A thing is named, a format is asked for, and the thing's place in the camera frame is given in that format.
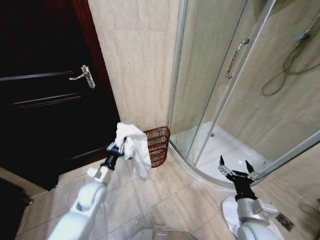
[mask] door handle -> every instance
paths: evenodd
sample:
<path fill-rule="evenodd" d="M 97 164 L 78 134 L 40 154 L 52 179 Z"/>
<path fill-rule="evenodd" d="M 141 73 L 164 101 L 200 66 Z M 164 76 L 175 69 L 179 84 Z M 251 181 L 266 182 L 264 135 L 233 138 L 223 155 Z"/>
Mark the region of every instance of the door handle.
<path fill-rule="evenodd" d="M 86 78 L 86 81 L 88 82 L 90 88 L 94 89 L 96 84 L 94 82 L 94 79 L 92 78 L 92 75 L 91 75 L 91 72 L 89 70 L 89 67 L 87 67 L 86 65 L 83 65 L 81 67 L 81 70 L 82 70 L 82 74 L 80 76 L 77 76 L 77 77 L 70 77 L 69 80 L 78 80 L 78 79 L 81 79 L 83 77 Z"/>
<path fill-rule="evenodd" d="M 229 68 L 226 71 L 226 75 L 225 76 L 226 76 L 227 79 L 231 79 L 233 77 L 233 75 L 230 74 L 231 69 L 232 69 L 232 65 L 234 64 L 234 61 L 237 58 L 238 52 L 240 51 L 241 47 L 243 45 L 247 45 L 248 43 L 249 43 L 249 38 L 246 38 L 246 39 L 242 40 L 242 42 L 236 47 L 236 50 L 235 50 L 235 52 L 233 54 L 233 58 L 232 58 L 232 60 L 230 62 Z"/>

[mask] shower door handle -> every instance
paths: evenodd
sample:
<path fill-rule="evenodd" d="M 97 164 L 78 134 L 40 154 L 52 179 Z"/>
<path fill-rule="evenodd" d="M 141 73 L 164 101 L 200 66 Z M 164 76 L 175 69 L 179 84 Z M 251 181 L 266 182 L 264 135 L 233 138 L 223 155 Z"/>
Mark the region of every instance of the shower door handle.
<path fill-rule="evenodd" d="M 241 47 L 242 47 L 243 45 L 247 45 L 248 43 L 249 43 L 249 38 L 246 38 L 246 39 L 242 40 L 242 42 L 236 47 L 236 50 L 235 50 L 235 52 L 234 52 L 234 54 L 233 54 L 233 58 L 232 58 L 232 60 L 231 60 L 231 62 L 230 62 L 230 65 L 229 65 L 229 67 L 228 67 L 228 70 L 226 71 L 226 78 L 227 78 L 227 79 L 231 79 L 231 78 L 233 77 L 233 75 L 230 74 L 231 69 L 232 69 L 232 65 L 234 64 L 234 61 L 235 61 L 235 59 L 237 58 L 238 52 L 240 51 Z"/>

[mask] metal frame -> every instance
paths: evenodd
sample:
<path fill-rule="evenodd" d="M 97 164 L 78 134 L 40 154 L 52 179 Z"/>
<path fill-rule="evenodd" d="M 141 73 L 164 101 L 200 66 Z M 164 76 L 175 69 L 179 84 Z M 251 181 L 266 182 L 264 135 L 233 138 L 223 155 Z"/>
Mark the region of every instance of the metal frame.
<path fill-rule="evenodd" d="M 177 30 L 175 35 L 175 44 L 174 44 L 174 55 L 173 55 L 173 64 L 172 64 L 172 75 L 171 75 L 171 86 L 170 86 L 170 95 L 169 95 L 169 105 L 168 113 L 166 117 L 167 126 L 170 128 L 171 117 L 174 109 L 174 101 L 176 94 L 176 86 L 178 80 L 179 72 L 179 63 L 182 49 L 182 41 L 185 30 L 185 20 L 187 13 L 188 0 L 180 0 L 179 10 L 178 10 L 178 19 L 177 19 Z"/>
<path fill-rule="evenodd" d="M 256 43 L 256 39 L 258 37 L 258 35 L 260 34 L 267 18 L 269 17 L 270 13 L 271 13 L 271 10 L 274 6 L 274 4 L 276 3 L 277 0 L 268 0 L 268 2 L 265 4 L 264 8 L 263 8 L 263 11 L 258 19 L 258 22 L 256 23 L 253 31 L 252 31 L 252 34 L 250 36 L 250 43 L 247 45 L 247 47 L 245 48 L 245 52 L 243 53 L 243 56 L 242 58 L 240 59 L 240 62 L 239 62 L 239 67 L 236 69 L 233 77 L 231 78 L 231 83 L 229 84 L 228 86 L 228 89 L 226 90 L 226 92 L 224 93 L 224 96 L 223 96 L 223 99 L 221 101 L 221 104 L 219 106 L 219 109 L 216 113 L 216 118 L 213 120 L 213 123 L 211 125 L 211 128 L 210 128 L 210 131 L 208 132 L 208 136 L 207 138 L 205 139 L 205 142 L 202 146 L 202 149 L 200 150 L 199 152 L 199 155 L 196 159 L 196 162 L 195 162 L 195 166 L 197 165 L 199 159 L 200 159 L 200 156 L 204 150 L 204 148 L 206 147 L 206 144 L 208 142 L 208 139 L 210 137 L 210 134 L 215 126 L 215 124 L 218 122 L 220 116 L 221 116 L 221 113 L 223 112 L 223 110 L 225 109 L 225 106 L 227 105 L 227 102 L 229 100 L 229 97 L 231 95 L 231 92 L 232 90 L 234 89 L 238 79 L 239 79 L 239 75 L 241 74 L 243 68 L 244 68 L 244 65 L 246 64 L 246 61 L 251 53 L 251 50 L 252 48 L 254 47 L 255 43 Z"/>
<path fill-rule="evenodd" d="M 206 102 L 205 108 L 204 108 L 203 113 L 202 113 L 202 116 L 201 116 L 200 123 L 199 123 L 199 125 L 198 125 L 198 127 L 197 127 L 197 129 L 196 129 L 195 135 L 194 135 L 194 137 L 193 137 L 193 139 L 192 139 L 192 142 L 191 142 L 189 151 L 188 151 L 187 156 L 186 156 L 187 158 L 189 157 L 190 152 L 192 151 L 192 148 L 193 148 L 193 145 L 194 145 L 194 141 L 195 141 L 195 140 L 198 138 L 198 136 L 199 136 L 200 126 L 202 126 L 202 124 L 204 123 L 204 116 L 205 116 L 205 114 L 206 114 L 207 107 L 208 107 L 208 105 L 209 105 L 209 103 L 210 103 L 210 101 L 211 101 L 211 99 L 212 99 L 212 95 L 213 95 L 213 92 L 214 92 L 214 90 L 215 90 L 216 83 L 217 83 L 218 78 L 219 78 L 219 76 L 220 76 L 220 74 L 221 74 L 221 70 L 222 70 L 222 68 L 223 68 L 223 66 L 224 66 L 224 64 L 225 64 L 225 60 L 226 60 L 226 58 L 227 58 L 227 54 L 228 54 L 228 52 L 229 52 L 229 50 L 230 50 L 230 46 L 231 46 L 231 44 L 232 44 L 232 42 L 233 42 L 233 38 L 234 38 L 234 36 L 235 36 L 235 34 L 236 34 L 236 31 L 237 31 L 237 28 L 238 28 L 240 19 L 241 19 L 241 17 L 242 17 L 242 14 L 244 13 L 246 4 L 247 4 L 247 0 L 244 1 L 244 3 L 243 3 L 241 14 L 240 14 L 239 19 L 238 19 L 238 22 L 236 23 L 236 26 L 235 26 L 235 28 L 234 28 L 234 32 L 233 32 L 231 41 L 230 41 L 230 43 L 229 43 L 229 46 L 228 46 L 227 51 L 225 52 L 225 56 L 224 56 L 223 62 L 222 62 L 222 64 L 221 64 L 219 73 L 218 73 L 217 76 L 216 76 L 216 79 L 215 79 L 214 85 L 213 85 L 213 87 L 212 87 L 210 96 L 209 96 L 209 98 L 208 98 L 208 100 L 207 100 L 207 102 Z M 208 134 L 208 135 L 211 134 L 212 129 L 213 129 L 213 127 L 210 128 L 210 131 L 209 131 L 209 134 Z M 202 148 L 201 148 L 201 150 L 200 150 L 200 152 L 199 152 L 199 155 L 198 155 L 198 157 L 197 157 L 196 160 L 195 160 L 194 166 L 197 166 L 197 163 L 198 163 L 198 161 L 199 161 L 199 159 L 200 159 L 200 155 L 201 155 L 201 153 L 202 153 L 202 149 L 205 148 L 205 146 L 206 146 L 206 144 L 207 144 L 208 138 L 209 138 L 209 137 L 207 136 L 207 138 L 206 138 L 205 142 L 203 143 Z"/>
<path fill-rule="evenodd" d="M 197 165 L 199 158 L 207 144 L 208 138 L 210 136 L 210 133 L 214 127 L 214 125 L 216 124 L 216 122 L 219 120 L 219 117 L 222 113 L 222 111 L 225 108 L 225 105 L 230 97 L 230 93 L 232 92 L 240 73 L 243 70 L 243 66 L 246 63 L 248 56 L 251 53 L 251 50 L 253 48 L 253 46 L 255 45 L 256 42 L 256 38 L 257 36 L 260 34 L 268 16 L 270 15 L 270 12 L 274 6 L 274 4 L 276 3 L 277 0 L 268 0 L 260 17 L 258 22 L 256 23 L 252 34 L 250 36 L 250 44 L 245 48 L 245 52 L 242 56 L 242 58 L 240 59 L 239 62 L 239 67 L 236 69 L 235 74 L 233 75 L 233 78 L 231 79 L 231 83 L 228 86 L 227 91 L 224 94 L 224 97 L 222 99 L 222 102 L 219 106 L 218 112 L 216 114 L 216 118 L 213 120 L 213 123 L 211 125 L 210 131 L 208 132 L 208 136 L 199 152 L 199 155 L 196 159 L 195 164 L 191 164 L 188 159 L 178 150 L 178 148 L 174 145 L 174 143 L 172 143 L 170 141 L 170 145 L 172 146 L 172 149 L 181 157 L 181 159 L 194 171 L 196 172 L 198 175 L 200 175 L 201 177 L 207 179 L 208 181 L 212 182 L 212 183 L 216 183 L 218 185 L 221 186 L 225 186 L 225 187 L 232 187 L 233 188 L 233 184 L 228 183 L 228 182 L 224 182 L 221 180 L 218 180 L 216 178 L 213 178 L 205 173 L 203 173 L 202 171 L 200 171 L 199 169 L 197 169 L 195 166 Z M 186 12 L 187 12 L 187 6 L 188 6 L 188 0 L 180 0 L 179 3 L 179 12 L 178 12 L 178 21 L 177 21 L 177 33 L 176 33 L 176 39 L 175 39 L 175 48 L 174 48 L 174 57 L 173 57 L 173 65 L 172 65 L 172 76 L 171 76 L 171 86 L 170 86 L 170 97 L 169 97 L 169 106 L 168 106 L 168 114 L 167 114 L 167 124 L 170 127 L 171 126 L 171 118 L 172 118 L 172 114 L 173 114 L 173 108 L 174 108 L 174 100 L 175 100 L 175 92 L 176 92 L 176 87 L 177 87 L 177 80 L 178 80 L 178 71 L 179 71 L 179 62 L 180 62 L 180 56 L 181 56 L 181 50 L 182 50 L 182 43 L 183 43 L 183 33 L 184 33 L 184 29 L 185 29 L 185 19 L 186 19 Z M 212 93 L 208 99 L 208 103 L 212 98 Z M 201 118 L 201 122 L 199 124 L 199 126 L 201 126 L 201 124 L 203 123 L 203 116 Z M 199 134 L 199 126 L 197 128 L 196 134 L 192 140 L 192 143 L 190 145 L 189 151 L 188 151 L 188 155 L 191 151 L 191 148 L 193 147 L 193 143 L 194 140 L 196 139 L 196 137 Z"/>
<path fill-rule="evenodd" d="M 291 149 L 289 152 L 287 152 L 283 156 L 279 157 L 276 161 L 274 161 L 272 164 L 264 168 L 261 172 L 258 172 L 256 179 L 260 180 L 266 177 L 267 175 L 272 173 L 274 170 L 278 169 L 282 165 L 291 161 L 292 159 L 304 153 L 305 151 L 312 148 L 314 145 L 318 143 L 320 143 L 320 130 L 314 133 L 313 135 L 311 135 L 310 137 L 308 137 L 299 145 L 295 146 L 293 149 Z"/>

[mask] floor drain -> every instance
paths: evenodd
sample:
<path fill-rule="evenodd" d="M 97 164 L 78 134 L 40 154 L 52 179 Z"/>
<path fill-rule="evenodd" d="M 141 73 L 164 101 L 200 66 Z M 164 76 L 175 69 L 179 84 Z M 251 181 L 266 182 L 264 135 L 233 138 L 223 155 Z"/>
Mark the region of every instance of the floor drain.
<path fill-rule="evenodd" d="M 294 223 L 289 220 L 285 215 L 283 215 L 281 212 L 279 213 L 278 216 L 275 217 L 275 219 L 289 232 L 291 229 L 294 227 Z"/>

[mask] shower enclosure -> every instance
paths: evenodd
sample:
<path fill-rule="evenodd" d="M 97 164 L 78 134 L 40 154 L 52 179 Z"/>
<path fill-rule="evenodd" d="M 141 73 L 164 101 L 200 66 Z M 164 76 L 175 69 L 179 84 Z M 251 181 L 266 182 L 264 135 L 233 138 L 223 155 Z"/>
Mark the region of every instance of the shower enclosure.
<path fill-rule="evenodd" d="M 320 141 L 320 1 L 181 0 L 168 123 L 194 171 L 262 179 Z"/>

